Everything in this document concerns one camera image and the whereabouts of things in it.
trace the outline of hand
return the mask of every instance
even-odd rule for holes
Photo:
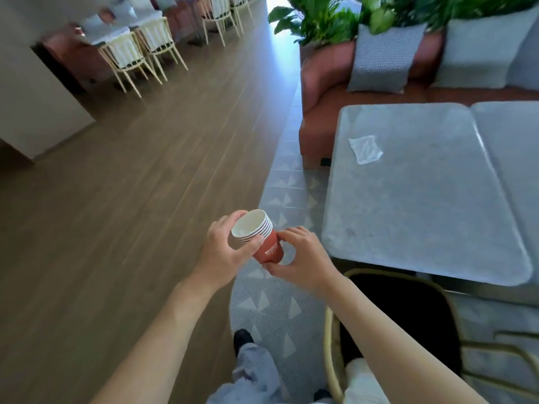
[[[273,276],[321,296],[325,286],[340,273],[316,234],[304,227],[296,227],[278,231],[277,237],[292,245],[296,249],[296,256],[289,265],[268,263],[264,264],[264,268]]]
[[[246,214],[246,211],[239,210],[230,216],[224,215],[207,230],[204,247],[191,276],[207,285],[212,294],[229,283],[264,242],[264,237],[257,235],[238,250],[229,246],[232,227]]]

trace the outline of chair frame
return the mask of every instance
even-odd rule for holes
[[[165,48],[163,48],[163,46],[160,46],[159,48],[161,48],[161,50],[159,50],[159,51],[158,50],[152,50],[152,47],[150,46],[148,40],[146,40],[145,35],[144,35],[144,31],[143,31],[143,29],[145,27],[149,27],[152,24],[155,24],[155,21],[164,21],[165,22],[166,32],[167,32],[167,34],[169,35],[169,38],[170,38],[170,45],[168,47],[165,47]],[[147,22],[144,25],[138,27],[135,30],[135,32],[137,33],[138,38],[142,41],[142,43],[143,43],[143,45],[145,47],[145,50],[148,52],[149,55],[151,55],[153,57],[153,60],[157,64],[157,67],[159,68],[159,71],[161,72],[161,75],[163,75],[163,78],[165,78],[165,81],[168,82],[168,79],[166,78],[165,71],[163,71],[163,67],[161,66],[161,63],[159,62],[159,58],[158,58],[158,56],[161,55],[161,54],[164,54],[166,52],[170,53],[171,56],[172,56],[172,59],[174,59],[174,62],[176,62],[178,64],[178,60],[176,59],[176,55],[177,55],[179,60],[181,61],[181,63],[185,67],[185,69],[189,70],[187,68],[187,65],[185,64],[185,61],[183,60],[182,56],[179,54],[178,49],[176,48],[176,44],[174,43],[174,37],[172,36],[172,33],[170,32],[170,26],[168,24],[168,19],[166,17],[161,17],[161,18],[158,18],[157,20],[152,20],[150,22]]]
[[[232,9],[232,13],[236,16],[236,21],[239,24],[239,29],[241,30],[241,33],[243,34],[244,33],[243,24],[241,23],[241,17],[239,15],[240,10],[247,7],[247,10],[249,11],[249,15],[251,16],[251,21],[254,24],[254,17],[253,17],[253,13],[251,12],[251,7],[249,6],[249,0],[245,0],[243,4],[238,4],[238,5],[233,5],[232,4],[233,0],[230,0],[230,1],[231,1],[230,8]]]
[[[230,1],[226,0],[226,12],[221,14],[219,17],[215,18],[213,14],[213,7],[211,4],[211,0],[200,0],[199,8],[202,10],[202,27],[204,28],[204,35],[206,37],[206,44],[209,45],[209,41],[207,38],[207,28],[206,28],[206,22],[215,22],[217,25],[217,30],[219,31],[219,35],[221,37],[221,42],[223,43],[223,47],[225,46],[225,39],[223,38],[223,33],[226,31],[225,27],[225,20],[227,18],[230,18],[230,21],[232,21],[232,25],[234,26],[234,29],[236,30],[236,34],[238,34],[238,37],[241,38],[238,27],[236,26],[236,22],[234,21],[232,17],[232,10],[230,7]]]
[[[111,45],[115,44],[117,42],[121,42],[121,40],[123,38],[131,38],[131,40],[133,41],[133,45],[135,47],[135,51],[139,53],[141,58],[138,59],[138,61],[129,64],[128,66],[120,67],[120,65],[118,64],[117,58],[114,56],[114,53],[111,50]],[[129,83],[131,84],[131,86],[135,90],[136,94],[138,95],[138,97],[142,99],[142,96],[140,95],[140,92],[136,88],[135,83],[133,82],[133,80],[131,79],[131,77],[129,75],[129,71],[132,71],[132,70],[137,69],[137,68],[140,69],[140,71],[144,75],[144,78],[146,78],[146,80],[148,80],[148,75],[146,75],[146,72],[144,72],[144,67],[146,67],[150,71],[150,73],[153,76],[155,76],[155,79],[157,79],[159,84],[163,85],[163,82],[161,82],[161,80],[159,79],[159,77],[155,73],[154,69],[150,65],[148,65],[148,61],[146,61],[146,58],[145,58],[144,53],[142,51],[142,48],[140,47],[140,44],[138,43],[136,34],[133,31],[131,31],[131,32],[127,33],[127,34],[122,34],[122,35],[120,35],[120,36],[118,36],[118,37],[116,37],[116,38],[114,38],[114,39],[112,39],[110,41],[107,41],[104,45],[99,47],[99,53],[104,58],[104,60],[107,61],[107,63],[110,65],[110,67],[112,68],[112,71],[114,72],[114,75],[116,76],[116,79],[120,83],[120,86],[124,90],[124,93],[127,93],[127,89],[125,89],[125,86],[122,83],[122,80],[120,79],[120,76],[119,76],[120,73],[123,73],[125,75],[125,77],[129,81]]]

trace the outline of wooden floor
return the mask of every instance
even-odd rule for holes
[[[84,403],[192,269],[210,222],[256,208],[299,80],[266,0],[245,35],[180,45],[189,66],[82,99],[97,120],[0,172],[0,402]],[[195,328],[171,402],[230,380],[230,287]]]

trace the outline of stack of paper cups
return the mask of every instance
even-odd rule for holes
[[[284,255],[273,224],[264,210],[252,210],[239,218],[232,228],[232,235],[240,244],[246,244],[257,235],[264,237],[264,243],[253,255],[259,263],[279,263]]]

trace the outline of cream chair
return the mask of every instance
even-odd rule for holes
[[[144,72],[144,67],[146,67],[146,69],[148,69],[151,74],[155,76],[155,79],[157,79],[157,81],[163,85],[153,68],[148,65],[148,62],[146,61],[146,58],[138,45],[134,32],[120,35],[117,38],[107,41],[104,46],[99,48],[99,52],[111,66],[114,75],[118,79],[118,82],[125,93],[127,93],[127,91],[118,73],[123,73],[125,75],[138,97],[142,98],[140,92],[138,92],[138,89],[135,87],[133,80],[128,74],[129,71],[136,68],[139,68],[144,77],[148,79],[148,76]]]
[[[254,17],[253,13],[251,12],[251,7],[249,7],[249,1],[248,0],[230,0],[232,13],[236,16],[236,21],[239,24],[239,29],[241,30],[241,33],[243,34],[243,24],[241,23],[241,17],[239,16],[240,10],[243,10],[245,7],[247,7],[247,10],[249,11],[249,15],[251,16],[251,21],[253,21],[254,24]]]
[[[219,35],[221,36],[221,42],[223,43],[223,46],[225,46],[223,32],[225,31],[225,20],[227,18],[230,18],[230,21],[232,21],[232,25],[234,26],[234,29],[236,30],[236,33],[239,37],[238,27],[236,27],[236,23],[232,18],[230,10],[230,0],[201,0],[198,5],[202,12],[202,26],[204,27],[206,44],[209,43],[207,40],[207,22],[215,22],[215,24],[217,25],[217,30],[219,31]]]
[[[182,64],[185,69],[187,69],[187,65],[185,64],[184,60],[182,59],[182,56],[176,49],[176,45],[174,44],[174,39],[172,38],[172,34],[170,33],[170,27],[168,25],[168,20],[166,19],[166,17],[162,17],[144,24],[140,26],[136,30],[136,32],[139,39],[141,39],[144,43],[144,46],[148,53],[153,57],[153,60],[161,71],[161,75],[163,75],[163,78],[165,78],[166,81],[168,81],[168,79],[166,78],[163,67],[159,62],[158,55],[169,52],[172,55],[172,59],[174,59],[174,61],[178,63],[178,60],[176,59],[177,55],[179,60],[182,61]]]

